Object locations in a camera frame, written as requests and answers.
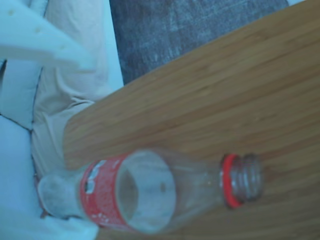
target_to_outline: person's leg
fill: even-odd
[[[104,0],[51,0],[46,19],[97,59],[93,73],[44,67],[34,104],[32,156],[43,176],[64,167],[63,135],[68,120],[109,94],[103,22]]]

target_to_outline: bottle neck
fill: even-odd
[[[255,201],[262,195],[262,168],[257,155],[229,154],[222,161],[220,173],[224,199],[231,208]]]

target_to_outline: wood grain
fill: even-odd
[[[267,16],[147,74],[74,116],[68,167],[140,147],[216,161],[261,155],[265,193],[165,240],[320,239],[320,1]],[[99,240],[143,239],[100,231]]]

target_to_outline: clear plastic bottle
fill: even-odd
[[[162,148],[56,171],[38,185],[43,207],[55,217],[150,235],[176,230],[220,206],[237,208],[258,199],[262,190],[255,154],[209,162]]]

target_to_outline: gray carpet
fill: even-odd
[[[288,6],[286,0],[110,0],[124,83]]]

